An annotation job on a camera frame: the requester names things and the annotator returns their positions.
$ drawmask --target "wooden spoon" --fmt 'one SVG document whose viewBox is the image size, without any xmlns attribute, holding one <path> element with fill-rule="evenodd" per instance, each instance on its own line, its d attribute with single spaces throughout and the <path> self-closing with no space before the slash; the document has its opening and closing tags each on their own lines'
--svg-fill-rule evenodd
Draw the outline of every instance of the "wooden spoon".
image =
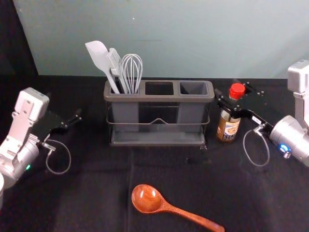
<svg viewBox="0 0 309 232">
<path fill-rule="evenodd" d="M 214 232 L 224 232 L 224 228 L 204 217 L 189 213 L 169 204 L 161 193 L 150 185 L 137 185 L 132 191 L 132 203 L 135 208 L 144 214 L 170 212 L 191 221 Z"/>
</svg>

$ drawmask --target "black curtain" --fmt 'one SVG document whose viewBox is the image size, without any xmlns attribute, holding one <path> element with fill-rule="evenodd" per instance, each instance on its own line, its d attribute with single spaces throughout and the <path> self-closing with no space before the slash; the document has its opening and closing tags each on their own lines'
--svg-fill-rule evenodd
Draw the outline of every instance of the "black curtain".
<svg viewBox="0 0 309 232">
<path fill-rule="evenodd" d="M 0 0 L 0 75 L 38 75 L 13 0 Z"/>
</svg>

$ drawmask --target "blue led light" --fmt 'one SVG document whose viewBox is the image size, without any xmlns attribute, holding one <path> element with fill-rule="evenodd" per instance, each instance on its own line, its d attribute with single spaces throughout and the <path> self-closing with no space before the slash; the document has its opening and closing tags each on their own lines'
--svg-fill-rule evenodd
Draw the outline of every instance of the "blue led light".
<svg viewBox="0 0 309 232">
<path fill-rule="evenodd" d="M 285 144 L 280 144 L 279 145 L 279 150 L 281 150 L 281 151 L 290 151 L 290 148 L 287 145 L 285 145 Z"/>
</svg>

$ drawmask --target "white spatula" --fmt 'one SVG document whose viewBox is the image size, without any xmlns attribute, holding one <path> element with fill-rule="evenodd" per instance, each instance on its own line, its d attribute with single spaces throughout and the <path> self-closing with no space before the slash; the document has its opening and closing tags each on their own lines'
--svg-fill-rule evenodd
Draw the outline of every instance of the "white spatula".
<svg viewBox="0 0 309 232">
<path fill-rule="evenodd" d="M 110 82 L 114 93 L 120 93 L 110 73 L 111 67 L 107 58 L 108 50 L 106 46 L 100 41 L 88 42 L 85 43 L 85 45 L 95 66 L 103 71 L 107 76 L 107 79 Z"/>
</svg>

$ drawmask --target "utensil holder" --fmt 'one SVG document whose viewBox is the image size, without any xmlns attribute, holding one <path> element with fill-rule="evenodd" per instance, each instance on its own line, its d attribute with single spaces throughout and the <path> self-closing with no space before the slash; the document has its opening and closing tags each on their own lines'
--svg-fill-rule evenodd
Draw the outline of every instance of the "utensil holder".
<svg viewBox="0 0 309 232">
<path fill-rule="evenodd" d="M 104 89 L 112 145 L 203 145 L 214 99 L 209 81 L 141 80 L 137 94 Z"/>
</svg>

